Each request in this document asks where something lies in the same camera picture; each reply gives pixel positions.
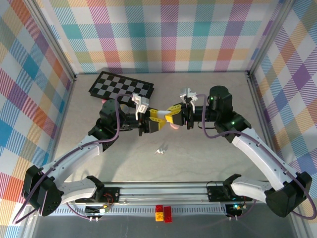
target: gray table surface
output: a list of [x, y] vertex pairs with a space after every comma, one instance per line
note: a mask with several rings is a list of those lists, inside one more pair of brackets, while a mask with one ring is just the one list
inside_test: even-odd
[[[197, 94], [209, 94], [216, 85], [226, 86], [233, 96], [234, 110], [243, 115], [263, 138], [255, 106], [244, 73], [154, 73], [128, 74], [154, 83], [150, 107], [166, 110], [181, 102], [180, 90], [190, 87]], [[95, 125], [101, 99], [88, 92], [97, 75], [79, 75], [67, 111], [56, 156], [69, 151]], [[199, 99], [196, 105], [202, 105]], [[155, 154], [161, 146], [164, 155]], [[94, 175], [101, 181], [209, 181], [224, 180], [234, 173], [265, 179], [261, 171], [240, 150], [224, 138], [207, 139], [202, 130], [178, 130], [168, 124], [154, 134], [138, 136], [138, 131], [122, 132], [104, 153], [86, 162], [68, 181]]]

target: red lego brick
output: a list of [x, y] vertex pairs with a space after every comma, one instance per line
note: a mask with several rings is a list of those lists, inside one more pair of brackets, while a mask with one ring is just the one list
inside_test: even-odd
[[164, 207], [164, 222], [171, 223], [172, 219], [172, 208], [171, 207]]
[[163, 205], [155, 206], [155, 212], [163, 212]]

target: pink object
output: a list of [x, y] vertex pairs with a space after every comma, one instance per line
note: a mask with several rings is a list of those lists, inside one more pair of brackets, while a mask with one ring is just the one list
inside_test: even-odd
[[175, 125], [175, 124], [170, 124], [170, 126], [173, 128], [173, 129], [175, 129], [175, 130], [177, 130], [180, 126], [179, 125]]

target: black and white checkerboard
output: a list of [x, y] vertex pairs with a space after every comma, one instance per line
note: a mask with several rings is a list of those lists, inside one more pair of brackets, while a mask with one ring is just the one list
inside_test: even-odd
[[[118, 94], [133, 94], [150, 98], [154, 88], [152, 83], [102, 71], [89, 89], [90, 95], [102, 99], [114, 99]], [[119, 97], [121, 104], [135, 107], [130, 97]]]

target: plaid wall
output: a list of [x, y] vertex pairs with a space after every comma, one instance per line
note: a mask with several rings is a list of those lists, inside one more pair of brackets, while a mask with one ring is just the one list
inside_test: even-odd
[[[317, 0], [297, 0], [256, 72], [276, 150], [313, 177], [317, 201]], [[309, 202], [304, 205], [311, 215]], [[310, 221], [317, 237], [317, 219]]]
[[71, 80], [22, 0], [0, 0], [0, 238], [16, 237], [25, 171], [46, 163]]
[[245, 71], [283, 0], [37, 2], [77, 73], [139, 73]]

